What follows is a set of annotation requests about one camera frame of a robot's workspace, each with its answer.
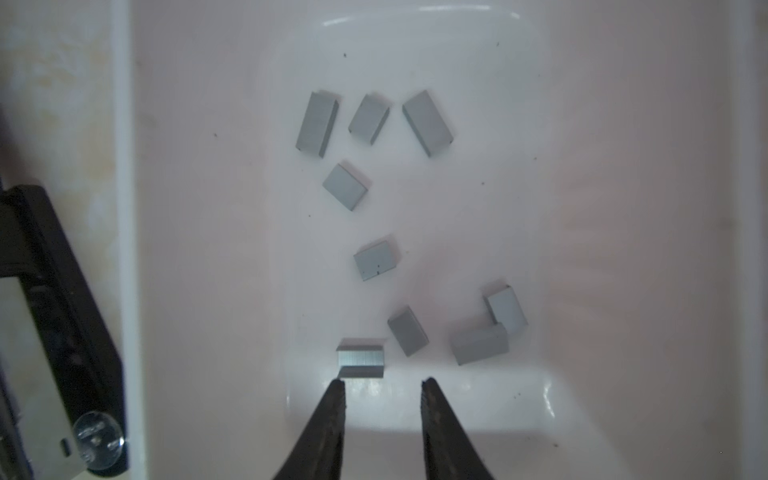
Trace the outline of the white plastic tray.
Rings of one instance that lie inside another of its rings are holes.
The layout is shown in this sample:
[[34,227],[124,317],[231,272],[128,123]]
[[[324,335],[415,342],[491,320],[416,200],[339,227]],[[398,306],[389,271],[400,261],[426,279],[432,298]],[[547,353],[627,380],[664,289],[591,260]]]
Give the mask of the white plastic tray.
[[[767,475],[760,1],[117,1],[133,479],[269,479],[328,383],[346,479],[424,475],[435,378],[498,479]],[[428,157],[402,105],[454,137]],[[323,158],[296,141],[337,97]],[[349,124],[390,102],[373,145]],[[353,211],[323,187],[343,165]],[[363,281],[353,256],[397,265]],[[451,337],[528,325],[458,365]],[[409,306],[429,344],[387,321]]]

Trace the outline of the black long stapler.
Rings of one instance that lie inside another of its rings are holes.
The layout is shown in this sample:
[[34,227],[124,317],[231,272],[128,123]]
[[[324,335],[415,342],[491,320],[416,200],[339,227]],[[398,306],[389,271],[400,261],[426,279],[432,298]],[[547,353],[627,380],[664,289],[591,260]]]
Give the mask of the black long stapler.
[[117,477],[129,467],[123,365],[45,191],[1,193],[1,476]]

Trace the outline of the grey staple block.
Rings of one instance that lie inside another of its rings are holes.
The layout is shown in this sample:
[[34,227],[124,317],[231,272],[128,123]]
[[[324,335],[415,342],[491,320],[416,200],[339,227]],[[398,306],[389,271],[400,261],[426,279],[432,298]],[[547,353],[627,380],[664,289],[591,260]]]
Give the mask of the grey staple block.
[[296,148],[323,158],[338,113],[336,96],[323,91],[312,92],[296,141]]
[[348,127],[349,133],[373,145],[390,113],[390,102],[381,95],[366,94],[358,106]]
[[340,379],[378,379],[384,376],[382,345],[340,345],[336,352]]
[[428,157],[453,142],[451,130],[427,90],[407,100],[402,105],[402,111]]
[[364,248],[353,258],[363,281],[388,272],[397,265],[395,254],[387,241]]
[[485,360],[509,352],[509,335],[502,324],[463,330],[451,337],[458,365]]
[[484,297],[493,321],[502,325],[512,336],[520,333],[527,325],[527,319],[514,289],[505,288]]
[[323,187],[345,208],[353,211],[368,188],[343,165],[337,164],[323,181]]
[[409,306],[389,318],[387,324],[407,357],[429,344],[426,332]]

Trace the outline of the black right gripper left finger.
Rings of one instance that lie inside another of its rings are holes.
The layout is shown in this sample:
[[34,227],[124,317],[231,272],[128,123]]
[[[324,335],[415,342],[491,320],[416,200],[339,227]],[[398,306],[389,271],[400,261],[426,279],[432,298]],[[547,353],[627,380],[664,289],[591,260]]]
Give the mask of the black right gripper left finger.
[[345,383],[334,379],[275,479],[339,480],[346,420]]

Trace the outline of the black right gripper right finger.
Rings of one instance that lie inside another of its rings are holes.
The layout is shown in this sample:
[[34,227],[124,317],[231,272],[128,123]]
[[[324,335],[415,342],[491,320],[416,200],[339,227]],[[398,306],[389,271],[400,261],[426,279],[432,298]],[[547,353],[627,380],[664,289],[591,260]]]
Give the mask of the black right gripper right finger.
[[493,479],[434,378],[422,382],[420,410],[427,479]]

